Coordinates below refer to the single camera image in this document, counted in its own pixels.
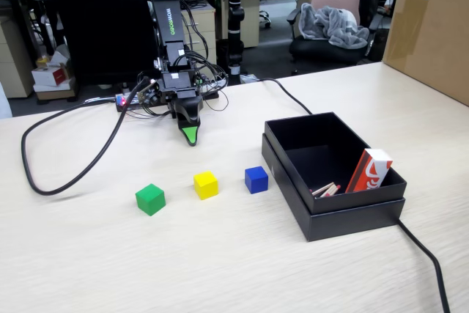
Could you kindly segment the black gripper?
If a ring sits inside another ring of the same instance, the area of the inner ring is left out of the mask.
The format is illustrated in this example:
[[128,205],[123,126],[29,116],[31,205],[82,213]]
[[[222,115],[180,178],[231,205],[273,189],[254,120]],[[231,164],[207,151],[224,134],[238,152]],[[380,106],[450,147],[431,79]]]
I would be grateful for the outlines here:
[[189,72],[164,73],[160,80],[160,102],[173,102],[179,130],[188,145],[195,147],[200,126],[203,99]]

